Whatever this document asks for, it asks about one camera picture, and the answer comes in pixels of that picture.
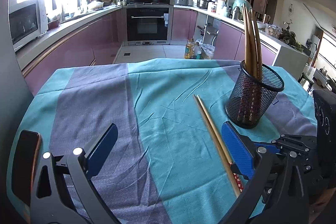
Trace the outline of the right hand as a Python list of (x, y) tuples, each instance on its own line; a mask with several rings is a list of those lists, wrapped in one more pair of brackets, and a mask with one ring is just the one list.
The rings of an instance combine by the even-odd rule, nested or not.
[(325, 190), (315, 203), (309, 206), (309, 224), (320, 215), (323, 209), (327, 206), (332, 196), (335, 193), (335, 188)]

